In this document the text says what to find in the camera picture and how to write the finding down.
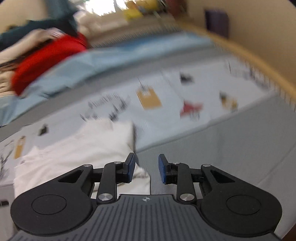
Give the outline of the white long-sleeve shirt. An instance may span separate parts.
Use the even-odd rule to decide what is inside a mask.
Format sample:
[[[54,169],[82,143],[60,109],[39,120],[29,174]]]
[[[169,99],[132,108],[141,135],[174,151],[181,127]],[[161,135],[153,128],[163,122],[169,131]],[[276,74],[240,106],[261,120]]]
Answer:
[[[73,135],[47,147],[33,146],[15,167],[15,197],[84,164],[102,168],[134,151],[131,121],[90,120]]]

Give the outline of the grey printed bed sheet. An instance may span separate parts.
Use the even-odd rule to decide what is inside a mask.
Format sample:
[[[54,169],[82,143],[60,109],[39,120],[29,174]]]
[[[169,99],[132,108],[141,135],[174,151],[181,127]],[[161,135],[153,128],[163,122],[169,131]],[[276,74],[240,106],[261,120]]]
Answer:
[[[295,224],[295,112],[281,96],[215,45],[192,48],[104,72],[41,102],[1,126],[3,153],[21,136],[23,157],[88,121],[131,121],[139,170],[122,190],[170,192],[156,174],[159,153],[193,166],[206,162],[278,198],[276,234],[283,237]]]

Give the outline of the light blue duvet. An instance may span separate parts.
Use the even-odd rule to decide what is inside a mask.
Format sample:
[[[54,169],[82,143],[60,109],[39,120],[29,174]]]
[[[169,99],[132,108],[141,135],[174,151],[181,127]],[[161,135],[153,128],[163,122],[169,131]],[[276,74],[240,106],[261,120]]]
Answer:
[[[213,42],[189,32],[146,37],[115,47],[95,48],[76,54],[37,78],[24,97],[1,98],[1,126],[6,126],[41,102],[113,69],[157,59],[192,48],[212,47]]]

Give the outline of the red blanket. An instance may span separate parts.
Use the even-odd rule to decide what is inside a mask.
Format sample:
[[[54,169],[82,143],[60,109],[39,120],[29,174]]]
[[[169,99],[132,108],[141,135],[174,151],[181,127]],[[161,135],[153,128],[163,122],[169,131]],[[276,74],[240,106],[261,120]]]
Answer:
[[[11,79],[12,90],[20,96],[29,84],[43,73],[66,58],[87,50],[87,48],[87,39],[81,33],[76,37],[64,35],[49,42],[20,63]]]

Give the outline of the cream folded blanket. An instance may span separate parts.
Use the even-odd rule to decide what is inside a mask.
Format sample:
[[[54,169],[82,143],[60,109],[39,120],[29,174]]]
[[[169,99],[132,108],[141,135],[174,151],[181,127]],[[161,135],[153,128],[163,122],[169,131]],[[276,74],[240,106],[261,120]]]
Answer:
[[[1,51],[1,97],[13,95],[12,76],[31,51],[47,41],[57,40],[64,35],[65,33],[57,28],[32,30],[15,44]]]

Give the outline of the white plush toy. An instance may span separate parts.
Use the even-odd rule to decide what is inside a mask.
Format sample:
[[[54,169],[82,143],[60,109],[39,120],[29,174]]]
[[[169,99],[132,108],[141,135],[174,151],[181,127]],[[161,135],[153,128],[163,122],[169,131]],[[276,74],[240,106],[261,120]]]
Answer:
[[[104,21],[102,16],[92,14],[86,11],[78,11],[74,14],[74,19],[77,23],[78,32],[81,33],[87,40],[110,30],[108,22]]]

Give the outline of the dark purple box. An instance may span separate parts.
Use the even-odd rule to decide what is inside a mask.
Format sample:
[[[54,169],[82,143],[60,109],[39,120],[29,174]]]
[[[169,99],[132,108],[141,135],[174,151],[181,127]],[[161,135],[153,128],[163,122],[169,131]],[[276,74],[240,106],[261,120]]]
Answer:
[[[226,12],[218,9],[205,10],[206,29],[212,33],[229,38],[229,17]]]

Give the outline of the yellow plush toy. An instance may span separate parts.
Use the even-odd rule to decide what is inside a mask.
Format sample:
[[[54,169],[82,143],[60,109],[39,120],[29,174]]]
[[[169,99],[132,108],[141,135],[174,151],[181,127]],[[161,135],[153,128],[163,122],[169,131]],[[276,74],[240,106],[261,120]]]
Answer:
[[[157,0],[125,1],[125,6],[123,15],[127,20],[142,18],[161,9],[161,3]]]

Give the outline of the teal shark plush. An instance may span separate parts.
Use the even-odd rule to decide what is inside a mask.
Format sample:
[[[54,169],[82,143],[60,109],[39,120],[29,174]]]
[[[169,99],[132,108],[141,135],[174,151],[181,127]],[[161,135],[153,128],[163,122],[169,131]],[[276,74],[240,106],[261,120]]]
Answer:
[[[26,25],[15,27],[11,30],[8,30],[4,33],[1,33],[1,51],[12,46],[17,41],[22,39],[25,35],[33,30],[46,30],[50,28],[57,28],[67,35],[77,37],[78,30],[77,24],[74,19],[74,13],[78,9],[70,7],[62,16],[57,19],[45,19],[40,21],[28,21]]]

